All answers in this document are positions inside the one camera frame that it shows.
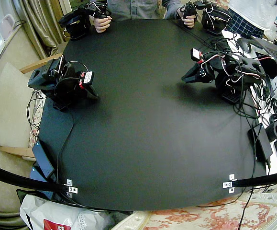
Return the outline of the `operator left hand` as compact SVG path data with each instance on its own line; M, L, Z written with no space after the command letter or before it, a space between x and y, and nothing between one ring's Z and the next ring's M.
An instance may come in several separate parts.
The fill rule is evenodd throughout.
M196 20L196 15L188 15L182 19L186 28L193 28Z

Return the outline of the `operator right hand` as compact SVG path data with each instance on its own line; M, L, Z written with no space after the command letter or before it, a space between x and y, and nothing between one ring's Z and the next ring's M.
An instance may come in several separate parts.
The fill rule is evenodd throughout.
M112 21L112 18L110 16L105 18L94 18L93 23L94 23L96 32L99 34L105 32L110 27L111 21Z

